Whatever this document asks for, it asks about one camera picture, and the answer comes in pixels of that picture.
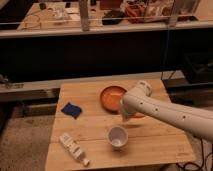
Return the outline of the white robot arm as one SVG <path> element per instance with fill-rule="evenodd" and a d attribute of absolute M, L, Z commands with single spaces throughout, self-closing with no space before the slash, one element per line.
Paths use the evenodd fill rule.
<path fill-rule="evenodd" d="M 151 97 L 151 85 L 138 81 L 120 100 L 123 121 L 143 113 L 213 143 L 213 111 L 161 101 Z"/>

